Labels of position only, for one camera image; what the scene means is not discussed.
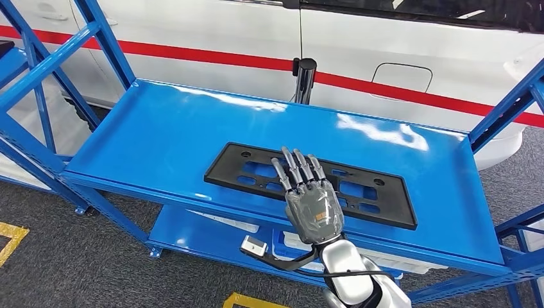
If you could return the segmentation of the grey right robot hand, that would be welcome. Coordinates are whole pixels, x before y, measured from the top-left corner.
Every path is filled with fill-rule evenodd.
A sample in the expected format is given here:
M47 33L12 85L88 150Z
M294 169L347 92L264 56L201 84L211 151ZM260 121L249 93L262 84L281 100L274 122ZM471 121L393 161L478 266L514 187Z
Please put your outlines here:
M283 146L289 173L277 158L271 163L285 190L285 213L305 244L322 244L341 236L344 215L335 189L319 160Z

